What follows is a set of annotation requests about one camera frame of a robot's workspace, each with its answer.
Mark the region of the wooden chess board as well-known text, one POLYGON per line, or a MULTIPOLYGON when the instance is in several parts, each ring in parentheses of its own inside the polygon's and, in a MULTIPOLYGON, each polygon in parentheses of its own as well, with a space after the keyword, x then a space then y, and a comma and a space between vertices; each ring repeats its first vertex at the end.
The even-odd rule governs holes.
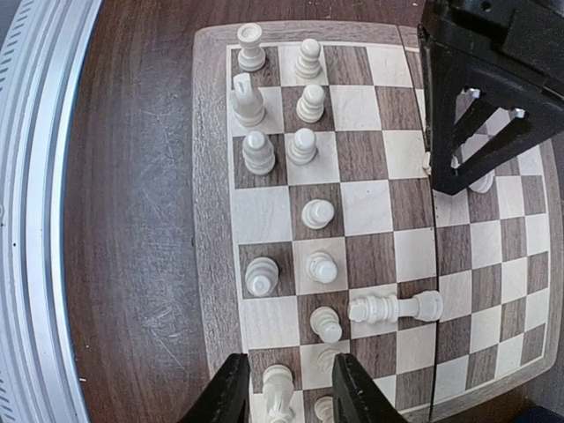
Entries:
POLYGON ((251 419, 266 420, 263 372, 288 367, 293 422, 320 422, 315 401, 331 378, 315 365, 325 348, 352 353, 411 422, 445 419, 544 373, 556 361, 563 294, 558 176, 550 142, 494 170, 485 194, 432 190, 422 169, 427 146, 424 92, 414 29, 354 22, 263 22, 264 66, 248 72, 263 95, 264 119, 245 127, 231 105, 239 25, 196 33, 193 56, 193 190, 197 275, 208 366, 246 353, 251 419), (299 78, 294 63, 307 38, 321 44, 321 71, 299 78), (306 85, 325 91, 324 111, 303 122, 306 85), (302 128, 315 157, 289 161, 302 128), (242 141, 261 131, 274 147, 267 175, 251 174, 242 141), (310 229, 301 211, 331 202, 333 220, 310 229), (338 267, 330 284, 306 273, 316 252, 338 267), (245 286, 252 260, 279 269, 271 294, 245 286), (349 301, 368 294, 408 299, 438 291, 436 322, 356 323, 349 301), (309 319, 333 308, 343 334, 324 343, 309 319))

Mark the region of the white king piece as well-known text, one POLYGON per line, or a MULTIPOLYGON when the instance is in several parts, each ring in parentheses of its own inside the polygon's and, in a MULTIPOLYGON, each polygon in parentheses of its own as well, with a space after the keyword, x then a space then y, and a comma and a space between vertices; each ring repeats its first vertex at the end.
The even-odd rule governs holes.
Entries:
POLYGON ((443 313, 443 298, 438 291, 424 291, 408 299, 395 294, 368 294, 349 301, 348 317, 356 323, 396 323, 399 318, 436 322, 443 313))

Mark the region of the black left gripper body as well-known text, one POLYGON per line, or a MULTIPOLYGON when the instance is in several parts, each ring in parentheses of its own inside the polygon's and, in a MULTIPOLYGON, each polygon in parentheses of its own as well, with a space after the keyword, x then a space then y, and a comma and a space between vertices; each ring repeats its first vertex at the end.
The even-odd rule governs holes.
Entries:
POLYGON ((444 47, 563 91, 562 1, 426 1, 420 24, 444 47))

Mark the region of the white rook corner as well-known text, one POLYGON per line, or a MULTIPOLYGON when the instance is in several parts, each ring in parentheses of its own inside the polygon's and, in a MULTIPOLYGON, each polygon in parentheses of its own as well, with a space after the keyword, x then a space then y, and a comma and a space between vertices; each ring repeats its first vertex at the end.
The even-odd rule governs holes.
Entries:
POLYGON ((314 404, 314 413, 321 423, 334 423, 332 396, 318 398, 314 404))
POLYGON ((263 30, 257 23, 247 23, 237 30, 237 40, 241 46, 237 60, 240 68, 246 72, 260 70, 266 59, 263 48, 260 47, 263 30))

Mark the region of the small white pawn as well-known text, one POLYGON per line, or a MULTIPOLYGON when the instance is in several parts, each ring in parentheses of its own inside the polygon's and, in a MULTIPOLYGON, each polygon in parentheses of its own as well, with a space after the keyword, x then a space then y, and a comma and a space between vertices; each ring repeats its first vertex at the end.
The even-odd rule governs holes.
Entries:
POLYGON ((331 202, 324 199, 313 199, 306 203, 301 211, 301 220, 310 229, 318 230, 326 227, 333 220, 335 209, 331 202))

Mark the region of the edge white pawn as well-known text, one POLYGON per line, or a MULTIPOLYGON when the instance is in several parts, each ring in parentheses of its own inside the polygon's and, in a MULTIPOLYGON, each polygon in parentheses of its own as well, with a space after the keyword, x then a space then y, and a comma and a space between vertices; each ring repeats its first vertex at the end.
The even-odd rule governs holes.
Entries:
POLYGON ((315 78, 321 71, 321 44, 312 38, 305 39, 300 44, 300 51, 294 63, 294 73, 299 78, 315 78))

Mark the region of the white knight piece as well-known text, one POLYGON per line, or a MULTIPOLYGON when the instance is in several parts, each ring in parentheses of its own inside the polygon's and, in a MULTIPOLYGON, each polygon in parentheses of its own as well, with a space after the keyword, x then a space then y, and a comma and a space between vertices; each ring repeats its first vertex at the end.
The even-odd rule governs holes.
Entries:
POLYGON ((290 402, 294 393, 291 370, 275 364, 263 372, 263 396, 266 400, 266 422, 293 422, 290 402))

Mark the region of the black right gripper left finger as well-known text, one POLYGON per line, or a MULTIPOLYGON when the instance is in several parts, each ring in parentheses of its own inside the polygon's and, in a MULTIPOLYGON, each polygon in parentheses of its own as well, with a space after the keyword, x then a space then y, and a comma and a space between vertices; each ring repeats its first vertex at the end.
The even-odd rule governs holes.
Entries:
POLYGON ((178 423, 248 422, 249 380, 248 355, 230 354, 178 423))

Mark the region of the white pawn cluster piece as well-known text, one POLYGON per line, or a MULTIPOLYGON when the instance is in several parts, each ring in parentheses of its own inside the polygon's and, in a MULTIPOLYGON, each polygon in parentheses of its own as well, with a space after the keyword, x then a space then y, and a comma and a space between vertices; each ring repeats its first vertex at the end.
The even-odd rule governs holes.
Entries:
POLYGON ((297 166, 308 164, 316 154, 316 135, 308 128, 297 130, 286 147, 290 162, 297 166))

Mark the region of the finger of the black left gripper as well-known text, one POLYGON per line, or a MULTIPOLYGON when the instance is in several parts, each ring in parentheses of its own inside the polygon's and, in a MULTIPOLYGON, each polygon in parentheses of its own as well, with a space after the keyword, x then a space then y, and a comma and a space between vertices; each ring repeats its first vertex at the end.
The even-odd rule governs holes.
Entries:
POLYGON ((455 195, 563 131, 563 82, 507 56, 482 35, 418 26, 433 189, 455 195), (523 111, 459 167, 451 161, 498 109, 523 111))

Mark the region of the white queen piece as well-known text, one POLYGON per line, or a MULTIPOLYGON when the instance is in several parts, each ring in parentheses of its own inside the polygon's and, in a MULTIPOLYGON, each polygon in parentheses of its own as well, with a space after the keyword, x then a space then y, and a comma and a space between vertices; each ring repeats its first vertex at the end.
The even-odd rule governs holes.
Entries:
MULTIPOLYGON (((431 152, 425 152, 422 160, 422 169, 427 174, 427 176, 431 175, 431 152)), ((492 170, 470 184, 469 189, 479 194, 485 194, 492 188, 494 184, 494 178, 495 174, 492 170)))

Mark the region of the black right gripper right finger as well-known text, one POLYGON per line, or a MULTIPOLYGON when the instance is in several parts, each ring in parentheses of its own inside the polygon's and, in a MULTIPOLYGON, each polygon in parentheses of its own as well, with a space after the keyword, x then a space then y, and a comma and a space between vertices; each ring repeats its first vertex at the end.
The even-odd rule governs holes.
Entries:
POLYGON ((351 353, 334 357, 331 380, 335 422, 406 422, 351 353))

